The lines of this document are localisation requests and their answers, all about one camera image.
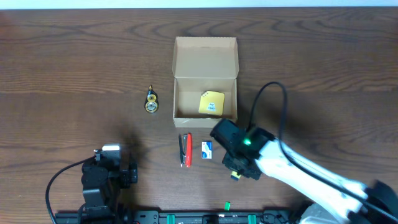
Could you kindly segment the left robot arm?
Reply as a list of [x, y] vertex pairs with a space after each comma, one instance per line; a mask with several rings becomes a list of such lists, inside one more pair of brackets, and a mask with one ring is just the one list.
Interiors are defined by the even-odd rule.
[[130, 152], [96, 149], [81, 170], [86, 218], [115, 221], [123, 212], [119, 208], [120, 191], [137, 182], [136, 160]]

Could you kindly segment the yellow sticky note pad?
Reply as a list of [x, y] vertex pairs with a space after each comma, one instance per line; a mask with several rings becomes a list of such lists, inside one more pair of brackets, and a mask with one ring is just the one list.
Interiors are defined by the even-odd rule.
[[223, 114], [225, 94], [217, 91], [206, 91], [200, 97], [198, 112], [221, 116]]

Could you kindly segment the black yellow correction tape dispenser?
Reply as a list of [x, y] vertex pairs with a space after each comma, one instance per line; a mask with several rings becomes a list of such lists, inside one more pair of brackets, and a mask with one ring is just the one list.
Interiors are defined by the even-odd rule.
[[158, 96], [152, 85], [148, 88], [144, 108], [148, 113], [155, 113], [159, 109]]

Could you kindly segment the red black stapler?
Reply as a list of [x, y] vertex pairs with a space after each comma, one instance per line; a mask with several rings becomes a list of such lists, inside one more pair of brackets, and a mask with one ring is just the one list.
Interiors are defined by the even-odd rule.
[[190, 167], [192, 165], [193, 141], [192, 134], [180, 134], [178, 136], [180, 151], [180, 166]]

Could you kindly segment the cardboard box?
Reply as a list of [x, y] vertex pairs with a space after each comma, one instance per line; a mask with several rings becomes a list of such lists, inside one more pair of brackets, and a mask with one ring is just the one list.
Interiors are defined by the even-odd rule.
[[[173, 121], [177, 128], [213, 128], [220, 119], [238, 119], [238, 43], [235, 37], [176, 37]], [[225, 94], [223, 114], [198, 112], [206, 91]]]

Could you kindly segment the yellow highlighter marker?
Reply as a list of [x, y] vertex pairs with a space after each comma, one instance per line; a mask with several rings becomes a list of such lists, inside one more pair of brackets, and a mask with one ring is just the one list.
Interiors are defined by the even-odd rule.
[[232, 171], [232, 173], [231, 173], [231, 178], [232, 178], [233, 180], [235, 180], [235, 181], [238, 181], [238, 180], [241, 178], [241, 176], [240, 176], [237, 172]]

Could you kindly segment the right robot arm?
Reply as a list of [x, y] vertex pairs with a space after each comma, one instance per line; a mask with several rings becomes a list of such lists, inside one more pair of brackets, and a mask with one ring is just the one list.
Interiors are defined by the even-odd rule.
[[226, 150], [227, 168], [255, 180], [265, 174], [293, 187], [336, 223], [397, 223], [397, 194], [381, 181], [368, 187], [328, 171], [262, 128], [231, 124], [212, 136]]

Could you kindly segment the blue white staples box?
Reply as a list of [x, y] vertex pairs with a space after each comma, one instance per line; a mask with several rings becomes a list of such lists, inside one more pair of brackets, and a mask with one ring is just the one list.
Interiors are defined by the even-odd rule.
[[203, 141], [201, 143], [201, 158], [212, 159], [213, 145], [211, 141]]

